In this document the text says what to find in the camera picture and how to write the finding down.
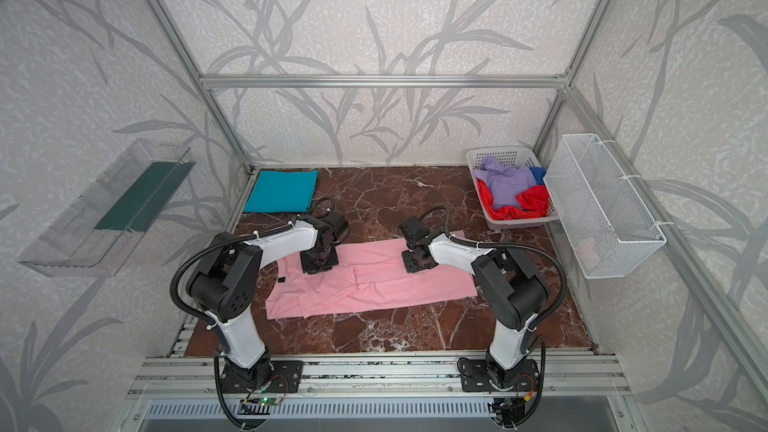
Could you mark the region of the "pink t-shirt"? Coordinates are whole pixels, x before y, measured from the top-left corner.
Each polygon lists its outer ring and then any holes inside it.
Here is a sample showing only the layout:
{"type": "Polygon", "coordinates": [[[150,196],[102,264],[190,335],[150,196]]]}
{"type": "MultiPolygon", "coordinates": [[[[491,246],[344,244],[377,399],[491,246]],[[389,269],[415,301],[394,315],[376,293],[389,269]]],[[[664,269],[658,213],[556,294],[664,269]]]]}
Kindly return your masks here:
{"type": "Polygon", "coordinates": [[[351,314],[460,300],[477,295],[472,276],[439,265],[417,273],[406,271],[404,239],[342,244],[339,264],[310,275],[299,254],[277,261],[278,282],[266,300],[269,320],[351,314]]]}

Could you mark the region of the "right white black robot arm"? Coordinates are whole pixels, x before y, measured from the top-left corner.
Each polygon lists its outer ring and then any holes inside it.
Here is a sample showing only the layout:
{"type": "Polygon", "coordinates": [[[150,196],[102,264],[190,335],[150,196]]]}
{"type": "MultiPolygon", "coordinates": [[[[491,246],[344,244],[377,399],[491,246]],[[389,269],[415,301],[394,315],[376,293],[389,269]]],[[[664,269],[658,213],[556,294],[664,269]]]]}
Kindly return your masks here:
{"type": "Polygon", "coordinates": [[[447,265],[474,277],[496,320],[486,353],[489,381],[500,390],[511,388],[529,351],[534,322],[549,298],[542,274],[519,247],[483,245],[431,231],[417,217],[399,229],[406,241],[402,258],[407,272],[447,265]]]}

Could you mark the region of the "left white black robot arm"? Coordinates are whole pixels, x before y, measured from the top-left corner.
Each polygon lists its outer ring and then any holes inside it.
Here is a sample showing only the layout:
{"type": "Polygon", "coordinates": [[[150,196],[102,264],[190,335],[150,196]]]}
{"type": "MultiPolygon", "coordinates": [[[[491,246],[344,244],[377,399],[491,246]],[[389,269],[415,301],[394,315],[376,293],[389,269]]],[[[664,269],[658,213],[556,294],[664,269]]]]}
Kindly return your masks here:
{"type": "Polygon", "coordinates": [[[336,247],[348,228],[347,219],[335,211],[319,217],[299,215],[263,233],[219,233],[183,264],[179,276],[195,267],[186,293],[201,308],[199,318],[216,333],[227,375],[256,388],[273,374],[270,354],[251,311],[261,269],[297,254],[303,273],[329,271],[339,264],[336,247]]]}

